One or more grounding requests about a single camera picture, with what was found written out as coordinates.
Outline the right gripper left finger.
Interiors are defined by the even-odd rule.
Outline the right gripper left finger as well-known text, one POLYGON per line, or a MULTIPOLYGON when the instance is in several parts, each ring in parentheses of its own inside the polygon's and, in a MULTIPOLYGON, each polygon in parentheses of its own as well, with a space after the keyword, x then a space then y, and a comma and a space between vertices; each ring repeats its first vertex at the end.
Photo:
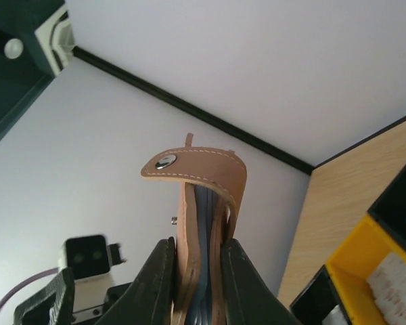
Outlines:
POLYGON ((160 240, 130 283, 106 291, 97 324, 158 325, 171 323, 175 291, 176 248, 173 237, 160 240))

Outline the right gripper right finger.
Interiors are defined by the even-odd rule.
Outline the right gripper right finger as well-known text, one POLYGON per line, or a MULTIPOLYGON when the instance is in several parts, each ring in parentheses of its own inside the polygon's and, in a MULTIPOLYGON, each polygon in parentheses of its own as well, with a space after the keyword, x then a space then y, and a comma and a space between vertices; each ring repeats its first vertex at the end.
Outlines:
POLYGON ((235 238, 228 240, 221 247, 221 269, 228 324, 300 323, 271 293, 242 245, 235 238))

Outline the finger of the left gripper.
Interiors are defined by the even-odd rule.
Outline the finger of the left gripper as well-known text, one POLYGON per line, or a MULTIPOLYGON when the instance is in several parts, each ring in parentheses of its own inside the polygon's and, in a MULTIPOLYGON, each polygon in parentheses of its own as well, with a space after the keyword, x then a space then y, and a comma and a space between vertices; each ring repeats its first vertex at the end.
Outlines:
POLYGON ((14 311, 14 324, 69 325, 73 319, 74 275, 67 267, 14 311))

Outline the yellow bin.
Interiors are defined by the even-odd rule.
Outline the yellow bin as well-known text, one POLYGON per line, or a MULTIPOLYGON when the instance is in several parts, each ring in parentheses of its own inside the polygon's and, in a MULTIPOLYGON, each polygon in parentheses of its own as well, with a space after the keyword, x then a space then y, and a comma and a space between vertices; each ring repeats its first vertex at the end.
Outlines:
POLYGON ((366 215, 325 262, 352 324, 386 323, 374 303, 367 278, 389 253, 406 262, 406 251, 366 215))

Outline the white pink card stack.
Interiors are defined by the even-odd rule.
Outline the white pink card stack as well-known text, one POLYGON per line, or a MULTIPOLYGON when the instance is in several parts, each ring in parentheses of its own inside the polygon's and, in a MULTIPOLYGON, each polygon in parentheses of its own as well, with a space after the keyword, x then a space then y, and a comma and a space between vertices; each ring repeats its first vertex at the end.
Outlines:
POLYGON ((387 324, 406 324, 406 262, 389 253, 367 278, 387 324))

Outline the black bin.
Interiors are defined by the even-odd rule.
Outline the black bin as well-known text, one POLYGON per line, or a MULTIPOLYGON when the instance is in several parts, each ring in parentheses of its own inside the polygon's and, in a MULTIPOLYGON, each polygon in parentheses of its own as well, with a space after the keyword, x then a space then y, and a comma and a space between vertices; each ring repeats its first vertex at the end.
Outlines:
POLYGON ((406 164, 367 212, 406 252, 406 164))
POLYGON ((324 265, 291 302, 290 311, 301 324, 352 324, 324 265))

